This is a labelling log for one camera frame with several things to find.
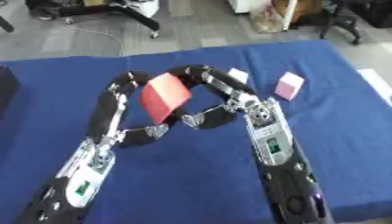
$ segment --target pink cube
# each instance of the pink cube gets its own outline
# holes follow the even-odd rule
[[[304,84],[304,79],[294,73],[287,72],[277,83],[275,93],[290,101],[297,95]]]
[[[174,109],[190,98],[191,92],[170,73],[150,80],[141,93],[142,105],[155,124],[162,123]]]

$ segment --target floor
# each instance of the floor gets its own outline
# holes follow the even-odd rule
[[[149,39],[148,29],[121,15],[76,17],[72,26],[65,25],[62,19],[50,22],[31,19],[24,0],[10,0],[0,7],[0,15],[16,28],[13,33],[0,30],[0,60],[164,53],[202,46],[316,39],[319,33],[315,27],[301,27],[277,34],[256,34],[249,17],[234,15],[226,0],[161,0],[155,16],[162,25],[157,39]],[[349,44],[351,36],[338,29],[332,29],[328,39],[357,69],[373,68],[392,85],[392,28],[375,29],[363,20],[358,27],[363,37],[361,45]],[[105,32],[121,44],[109,36],[73,28]],[[392,223],[392,220],[367,223]]]

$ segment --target blue tablecloth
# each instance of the blue tablecloth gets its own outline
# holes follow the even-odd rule
[[[279,99],[337,221],[392,215],[392,111],[323,41],[215,47],[126,58],[72,57],[4,62],[21,82],[0,121],[0,223],[10,223],[85,136],[97,95],[119,73],[161,74],[207,64],[250,73],[261,97],[286,71],[306,79]],[[193,90],[192,112],[220,102]],[[131,102],[125,124],[151,123]],[[266,223],[270,210],[240,118],[212,130],[179,123],[153,144],[115,150],[114,169],[87,223]]]

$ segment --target cable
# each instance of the cable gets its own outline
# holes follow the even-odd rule
[[[113,40],[115,40],[115,42],[118,43],[118,45],[119,45],[119,47],[120,47],[120,49],[118,50],[118,56],[120,56],[120,57],[123,56],[123,43],[122,43],[118,38],[116,38],[115,36],[113,36],[113,35],[111,35],[111,34],[108,34],[108,33],[106,33],[106,32],[85,30],[85,29],[73,27],[73,26],[71,26],[71,25],[66,25],[66,27],[67,27],[67,28],[70,28],[70,29],[74,29],[74,30],[76,30],[76,31],[90,32],[90,33],[95,33],[95,34],[101,34],[101,35],[105,35],[105,36],[108,36],[108,37],[112,38]]]
[[[0,0],[0,7],[5,6],[6,4],[8,4],[8,1]]]

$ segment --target robotic hand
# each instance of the robotic hand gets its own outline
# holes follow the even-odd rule
[[[115,164],[115,146],[129,147],[158,140],[176,120],[167,123],[119,130],[125,118],[129,96],[149,77],[128,72],[116,77],[98,98],[86,139],[57,175],[47,181],[17,217],[17,224],[82,223],[95,195]]]
[[[260,100],[255,91],[210,66],[168,71],[192,88],[203,84],[224,102],[196,115],[183,114],[195,129],[211,129],[244,114],[255,163],[276,223],[334,223],[311,165],[293,137],[278,101]]]

